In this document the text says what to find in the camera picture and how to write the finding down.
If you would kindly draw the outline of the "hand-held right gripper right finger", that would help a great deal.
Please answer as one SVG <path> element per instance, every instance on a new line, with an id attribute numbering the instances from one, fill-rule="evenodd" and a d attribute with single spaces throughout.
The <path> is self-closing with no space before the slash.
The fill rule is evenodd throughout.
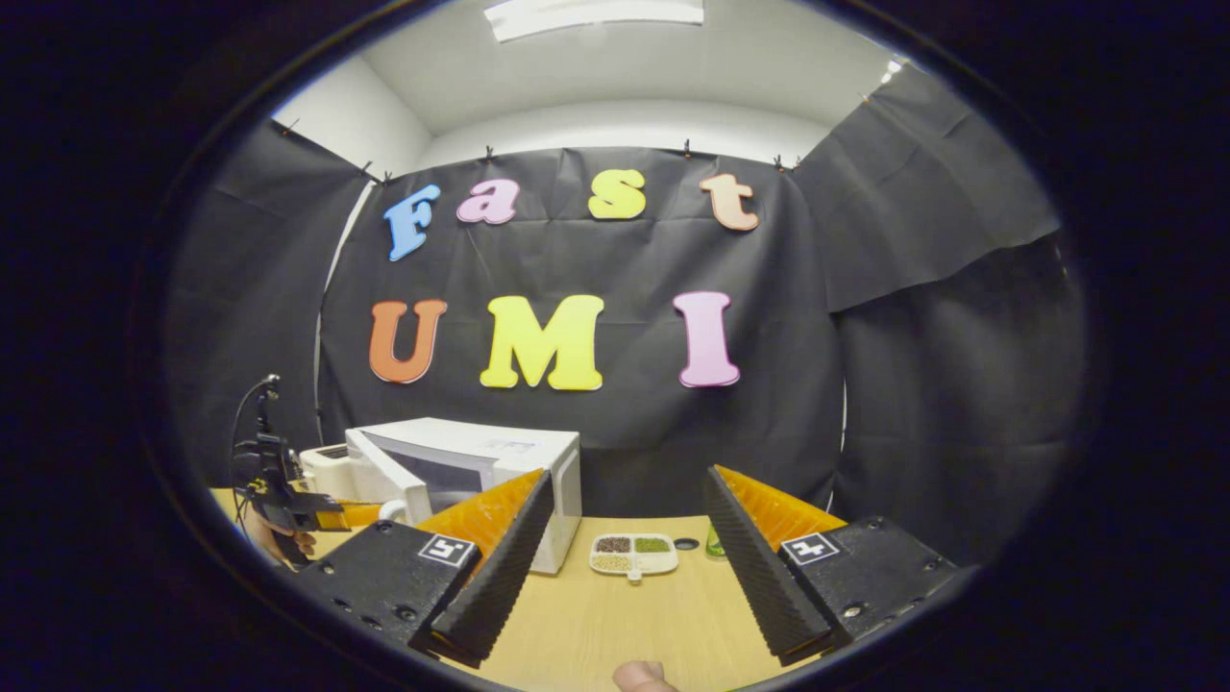
<path id="1" fill-rule="evenodd" d="M 847 522 L 721 465 L 704 477 L 704 511 L 784 665 L 883 631 L 962 573 L 888 517 Z"/>

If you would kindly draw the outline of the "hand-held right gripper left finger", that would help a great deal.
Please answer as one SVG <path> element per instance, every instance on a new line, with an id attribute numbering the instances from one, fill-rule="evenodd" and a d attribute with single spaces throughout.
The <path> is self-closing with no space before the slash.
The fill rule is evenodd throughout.
<path id="1" fill-rule="evenodd" d="M 374 522 L 312 560 L 296 583 L 387 642 L 480 667 L 551 516 L 554 474 L 530 470 L 416 526 Z"/>

